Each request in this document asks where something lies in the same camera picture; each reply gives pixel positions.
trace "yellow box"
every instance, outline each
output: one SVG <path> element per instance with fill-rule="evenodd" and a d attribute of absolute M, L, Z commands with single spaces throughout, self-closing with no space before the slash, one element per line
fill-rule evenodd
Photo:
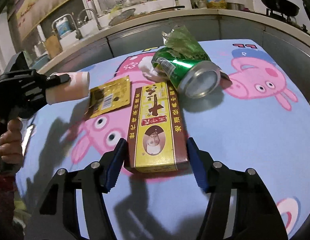
<path fill-rule="evenodd" d="M 177 93 L 170 82 L 135 90 L 128 131 L 131 172 L 176 171 L 187 167 L 185 131 Z"/>

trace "kitchen counter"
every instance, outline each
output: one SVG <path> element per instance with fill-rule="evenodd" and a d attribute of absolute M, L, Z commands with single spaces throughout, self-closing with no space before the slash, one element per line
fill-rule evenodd
<path fill-rule="evenodd" d="M 172 18 L 178 17 L 187 17 L 187 16 L 226 16 L 226 17 L 236 17 L 249 21 L 253 21 L 259 24 L 269 26 L 273 29 L 277 29 L 280 32 L 286 33 L 291 37 L 295 38 L 298 41 L 301 41 L 303 44 L 307 45 L 310 48 L 310 35 L 304 33 L 303 31 L 288 25 L 284 22 L 249 12 L 241 12 L 241 11 L 233 11 L 233 10 L 224 10 L 224 9 L 192 9 L 192 10 L 177 10 L 177 11 L 169 11 L 162 12 L 157 14 L 152 14 L 144 17 L 140 17 L 137 19 L 133 19 L 114 27 L 110 27 L 104 30 L 95 33 L 94 35 L 88 36 L 79 42 L 70 46 L 67 50 L 60 53 L 58 56 L 53 58 L 50 62 L 44 65 L 38 72 L 39 73 L 47 73 L 58 63 L 65 60 L 67 57 L 72 54 L 78 52 L 80 49 L 88 46 L 98 40 L 103 38 L 107 38 L 110 35 L 121 32 L 123 30 L 131 29 L 140 25 L 149 24 L 152 22 L 158 22 L 163 20 L 168 20 Z"/>

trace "pink cylindrical object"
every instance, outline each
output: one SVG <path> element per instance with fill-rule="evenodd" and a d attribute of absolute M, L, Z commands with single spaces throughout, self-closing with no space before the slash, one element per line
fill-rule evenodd
<path fill-rule="evenodd" d="M 85 98 L 89 95 L 89 72 L 54 73 L 68 74 L 71 80 L 67 83 L 46 89 L 46 102 L 49 105 Z"/>

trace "cartoon eye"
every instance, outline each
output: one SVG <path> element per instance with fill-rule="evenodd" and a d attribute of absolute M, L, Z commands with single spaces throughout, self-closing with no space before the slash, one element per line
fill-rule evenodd
<path fill-rule="evenodd" d="M 265 93 L 266 89 L 262 86 L 262 85 L 255 85 L 255 88 L 257 89 L 257 91 L 261 92 L 261 93 Z"/>
<path fill-rule="evenodd" d="M 105 116 L 100 116 L 97 118 L 94 126 L 96 129 L 102 129 L 107 123 L 107 118 Z"/>
<path fill-rule="evenodd" d="M 122 138 L 122 134 L 119 131 L 111 131 L 107 135 L 106 143 L 108 146 L 115 146 L 120 138 Z"/>
<path fill-rule="evenodd" d="M 273 83 L 269 82 L 269 81 L 266 81 L 265 83 L 271 89 L 275 89 L 276 88 L 275 85 Z"/>

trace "can lid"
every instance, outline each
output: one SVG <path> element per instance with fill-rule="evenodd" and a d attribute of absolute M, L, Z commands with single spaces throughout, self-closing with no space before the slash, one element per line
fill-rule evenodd
<path fill-rule="evenodd" d="M 211 61 L 197 63 L 180 83 L 180 91 L 187 97 L 200 98 L 213 91 L 220 82 L 220 71 Z"/>
<path fill-rule="evenodd" d="M 194 77 L 186 87 L 186 95 L 194 98 L 199 95 L 206 95 L 217 83 L 217 73 L 215 71 L 205 71 Z"/>

